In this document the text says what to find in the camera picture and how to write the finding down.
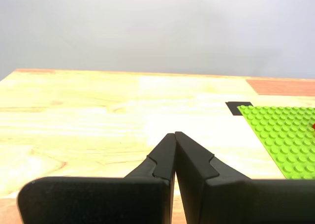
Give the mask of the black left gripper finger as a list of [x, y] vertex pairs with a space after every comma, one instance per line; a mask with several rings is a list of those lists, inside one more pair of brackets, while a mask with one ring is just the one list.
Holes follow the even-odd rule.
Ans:
[[176, 174], [189, 224], [312, 224], [313, 180], [251, 179], [182, 132]]
[[17, 204], [26, 224], [169, 224], [176, 138], [167, 134], [123, 178], [44, 177], [26, 184]]

